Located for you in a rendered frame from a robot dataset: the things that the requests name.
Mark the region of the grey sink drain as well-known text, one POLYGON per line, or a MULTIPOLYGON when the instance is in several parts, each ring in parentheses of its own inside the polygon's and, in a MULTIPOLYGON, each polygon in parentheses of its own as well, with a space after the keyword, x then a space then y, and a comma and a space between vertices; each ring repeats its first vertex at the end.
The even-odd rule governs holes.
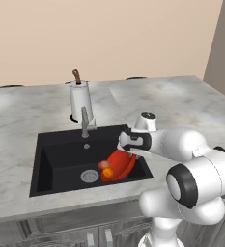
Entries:
POLYGON ((96 170, 86 170, 80 175, 80 178, 83 182, 93 183, 99 179, 99 173, 96 170))

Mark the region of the red bowl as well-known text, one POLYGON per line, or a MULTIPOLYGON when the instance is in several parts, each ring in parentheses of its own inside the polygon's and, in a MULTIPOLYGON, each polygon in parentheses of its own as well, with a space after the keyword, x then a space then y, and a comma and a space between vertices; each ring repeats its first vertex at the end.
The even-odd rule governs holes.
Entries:
POLYGON ((129 154, 125 151, 115 150, 107 159, 110 169, 113 170, 113 177, 107 178, 100 170, 102 181, 116 181, 126 178, 134 167, 136 155, 129 154))

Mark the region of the grey metal tap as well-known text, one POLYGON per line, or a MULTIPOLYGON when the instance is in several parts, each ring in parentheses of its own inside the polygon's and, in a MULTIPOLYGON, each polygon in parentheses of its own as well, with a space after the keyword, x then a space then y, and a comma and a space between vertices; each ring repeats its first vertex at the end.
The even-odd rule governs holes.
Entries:
POLYGON ((83 138, 88 138, 89 137, 89 131, 93 131, 97 129, 97 126, 95 124, 89 125, 89 119, 88 119, 88 114, 87 110, 85 107, 81 108, 81 115, 82 115, 82 137, 83 138))

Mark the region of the grey drawer front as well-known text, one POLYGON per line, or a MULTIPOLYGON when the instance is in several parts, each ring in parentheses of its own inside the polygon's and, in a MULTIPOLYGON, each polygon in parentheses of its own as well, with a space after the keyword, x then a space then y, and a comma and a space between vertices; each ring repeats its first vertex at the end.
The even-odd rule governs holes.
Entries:
POLYGON ((39 217, 36 223, 41 233, 55 233, 141 216, 138 202, 133 201, 54 213, 39 217))

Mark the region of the grey cupboard door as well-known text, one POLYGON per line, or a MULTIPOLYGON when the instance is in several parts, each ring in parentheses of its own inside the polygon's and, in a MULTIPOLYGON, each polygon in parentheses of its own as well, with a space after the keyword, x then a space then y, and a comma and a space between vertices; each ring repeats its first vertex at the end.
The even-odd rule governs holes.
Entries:
POLYGON ((111 229, 113 247, 138 247, 139 241, 148 232, 151 224, 151 218, 138 218, 103 225, 98 228, 99 247, 106 247, 106 229, 111 229))
POLYGON ((25 240, 30 234, 27 220, 0 223, 0 245, 25 240))
POLYGON ((88 247, 87 233, 93 233, 96 247, 98 243, 98 228, 83 228, 34 237, 29 244, 30 247, 88 247))
POLYGON ((177 237, 184 247, 225 247, 225 215, 219 223, 208 226, 182 221, 177 237))

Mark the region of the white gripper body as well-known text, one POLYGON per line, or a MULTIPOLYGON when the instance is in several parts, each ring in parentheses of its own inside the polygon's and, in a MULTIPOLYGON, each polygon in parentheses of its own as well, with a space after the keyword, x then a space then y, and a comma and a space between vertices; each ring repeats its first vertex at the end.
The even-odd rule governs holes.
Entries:
POLYGON ((137 156, 142 156, 144 158, 152 159, 152 154, 150 152, 148 152, 148 151, 141 151, 141 150, 138 150, 138 149, 131 149, 130 151, 126 151, 121 146, 118 146, 117 149, 120 150, 120 151, 125 151, 125 152, 127 152, 129 154, 135 154, 137 156))

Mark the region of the black sink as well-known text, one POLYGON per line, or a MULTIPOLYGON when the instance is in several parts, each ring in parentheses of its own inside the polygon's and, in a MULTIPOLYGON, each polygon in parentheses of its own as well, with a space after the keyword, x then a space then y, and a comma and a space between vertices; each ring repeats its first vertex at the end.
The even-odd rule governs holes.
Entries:
POLYGON ((38 135, 33 167, 30 197, 101 187, 117 183, 150 179, 153 175, 145 159, 136 158, 132 171, 126 178, 102 181, 98 163, 117 148, 118 137, 126 124, 99 127, 81 136, 82 130, 65 130, 38 135), (83 182, 80 175, 86 170, 96 170, 99 179, 83 182))

